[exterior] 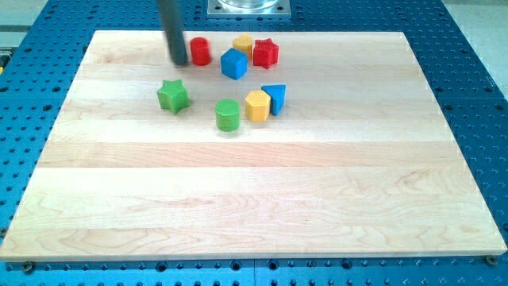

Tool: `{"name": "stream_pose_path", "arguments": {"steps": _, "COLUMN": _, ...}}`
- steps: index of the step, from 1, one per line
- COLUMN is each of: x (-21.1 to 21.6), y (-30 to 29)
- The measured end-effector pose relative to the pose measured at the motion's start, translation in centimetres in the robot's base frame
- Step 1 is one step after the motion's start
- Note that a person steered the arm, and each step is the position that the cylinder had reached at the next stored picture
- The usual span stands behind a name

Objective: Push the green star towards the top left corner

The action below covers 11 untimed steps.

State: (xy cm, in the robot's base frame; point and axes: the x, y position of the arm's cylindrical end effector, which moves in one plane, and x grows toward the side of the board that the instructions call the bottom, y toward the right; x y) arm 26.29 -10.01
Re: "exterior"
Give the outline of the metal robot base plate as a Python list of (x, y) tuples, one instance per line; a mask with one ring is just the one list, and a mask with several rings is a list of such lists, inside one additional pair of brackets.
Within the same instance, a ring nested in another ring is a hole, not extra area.
[(242, 16), (291, 16), (290, 0), (208, 0), (206, 13), (212, 18)]

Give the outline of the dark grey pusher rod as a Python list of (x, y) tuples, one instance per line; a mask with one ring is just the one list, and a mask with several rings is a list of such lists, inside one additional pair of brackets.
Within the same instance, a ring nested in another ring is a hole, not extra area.
[(188, 56), (179, 1), (157, 0), (157, 5), (171, 61), (178, 66), (185, 66), (188, 63)]

